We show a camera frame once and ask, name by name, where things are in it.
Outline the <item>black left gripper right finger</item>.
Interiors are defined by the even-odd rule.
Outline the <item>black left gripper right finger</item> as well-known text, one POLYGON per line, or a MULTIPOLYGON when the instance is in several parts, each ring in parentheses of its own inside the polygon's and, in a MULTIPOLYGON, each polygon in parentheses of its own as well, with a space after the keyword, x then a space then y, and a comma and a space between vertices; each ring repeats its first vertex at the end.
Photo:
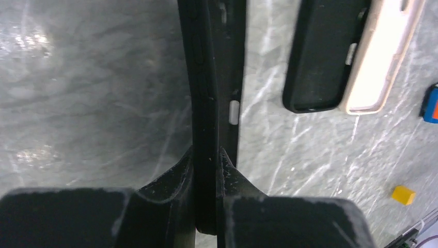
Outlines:
POLYGON ((331 197, 267 196, 221 149, 216 171, 218 247, 374 247, 362 211, 331 197))

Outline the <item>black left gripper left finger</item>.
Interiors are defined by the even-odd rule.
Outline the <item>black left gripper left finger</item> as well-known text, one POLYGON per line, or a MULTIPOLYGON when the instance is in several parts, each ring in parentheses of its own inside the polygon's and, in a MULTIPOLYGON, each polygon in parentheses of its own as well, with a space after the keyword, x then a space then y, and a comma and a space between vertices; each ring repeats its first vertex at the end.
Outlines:
POLYGON ((194 247, 193 152, 131 188, 18 188, 1 198, 1 247, 194 247))

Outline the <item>beige phone case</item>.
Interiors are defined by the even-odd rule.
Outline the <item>beige phone case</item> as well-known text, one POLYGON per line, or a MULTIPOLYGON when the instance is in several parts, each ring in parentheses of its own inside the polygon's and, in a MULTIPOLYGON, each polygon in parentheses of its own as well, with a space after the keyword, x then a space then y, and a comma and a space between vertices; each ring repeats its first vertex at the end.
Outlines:
POLYGON ((425 1, 372 1, 338 108, 349 115, 379 112, 386 103, 425 1))

